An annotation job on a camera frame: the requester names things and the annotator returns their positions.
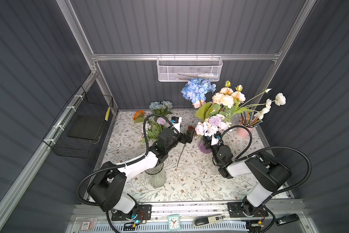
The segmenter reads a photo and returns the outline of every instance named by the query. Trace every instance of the flower bud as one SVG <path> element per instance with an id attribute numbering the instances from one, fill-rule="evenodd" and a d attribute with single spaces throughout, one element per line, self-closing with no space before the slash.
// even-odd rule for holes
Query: flower bud
<path id="1" fill-rule="evenodd" d="M 243 90 L 243 86 L 242 86 L 242 85 L 238 85 L 235 89 L 236 89 L 237 91 L 242 91 L 242 90 Z"/>

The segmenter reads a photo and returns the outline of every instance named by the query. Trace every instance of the clock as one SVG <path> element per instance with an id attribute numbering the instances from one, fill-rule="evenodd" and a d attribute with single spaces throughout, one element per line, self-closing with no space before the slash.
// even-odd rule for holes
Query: clock
<path id="1" fill-rule="evenodd" d="M 180 216 L 178 214 L 168 216 L 168 230 L 181 230 Z"/>

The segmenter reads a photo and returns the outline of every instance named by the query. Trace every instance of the floral pattern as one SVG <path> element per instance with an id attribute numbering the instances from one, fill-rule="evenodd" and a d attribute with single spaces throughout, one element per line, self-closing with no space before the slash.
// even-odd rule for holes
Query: floral pattern
<path id="1" fill-rule="evenodd" d="M 134 124 L 132 111 L 118 113 L 113 133 L 111 135 L 103 163 L 124 162 L 143 154 L 145 144 L 139 142 L 142 123 Z M 196 118 L 195 110 L 173 110 L 175 116 L 182 117 L 181 132 L 189 125 L 195 126 L 200 120 Z M 224 136 L 224 143 L 237 156 L 248 144 L 248 139 L 236 135 L 234 130 Z M 240 175 L 233 179 L 223 178 L 218 167 L 212 163 L 212 154 L 203 154 L 198 148 L 200 137 L 194 136 L 193 142 L 186 144 L 178 167 L 179 155 L 184 147 L 182 143 L 173 148 L 164 161 L 163 171 L 167 174 L 166 184 L 157 189 L 149 184 L 149 175 L 142 172 L 129 180 L 124 192 L 132 195 L 139 202 L 169 202 L 169 201 L 210 201 L 243 199 L 257 184 L 252 173 Z M 252 133 L 252 144 L 245 155 L 263 148 L 260 136 Z M 275 198 L 288 198 L 286 193 L 280 193 Z"/>

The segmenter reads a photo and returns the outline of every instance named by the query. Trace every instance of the white mesh basket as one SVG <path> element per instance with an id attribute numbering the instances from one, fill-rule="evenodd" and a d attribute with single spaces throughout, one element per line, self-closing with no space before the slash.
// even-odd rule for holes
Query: white mesh basket
<path id="1" fill-rule="evenodd" d="M 174 57 L 169 60 L 158 57 L 156 61 L 158 80 L 161 82 L 187 82 L 195 77 L 209 78 L 211 82 L 220 80 L 221 57 L 185 59 Z"/>

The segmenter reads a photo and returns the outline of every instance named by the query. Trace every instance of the black mounting plate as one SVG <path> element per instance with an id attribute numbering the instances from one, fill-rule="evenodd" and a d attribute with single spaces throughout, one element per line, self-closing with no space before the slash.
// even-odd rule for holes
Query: black mounting plate
<path id="1" fill-rule="evenodd" d="M 141 218 L 143 218 L 143 220 L 150 220 L 151 219 L 151 207 L 152 205 L 138 205 L 138 213 L 137 213 L 137 217 L 135 218 L 135 220 L 141 220 Z M 117 210 L 116 213 L 114 213 L 115 211 L 112 210 L 112 216 L 111 216 L 111 221 L 126 221 L 127 219 L 130 218 L 129 214 L 124 214 L 123 212 Z"/>
<path id="2" fill-rule="evenodd" d="M 245 218 L 246 215 L 243 213 L 243 208 L 241 207 L 242 202 L 233 202 L 228 203 L 228 211 L 231 218 Z M 268 211 L 263 208 L 263 213 L 261 213 L 264 217 L 268 217 Z M 259 213 L 256 213 L 253 217 L 261 217 Z"/>

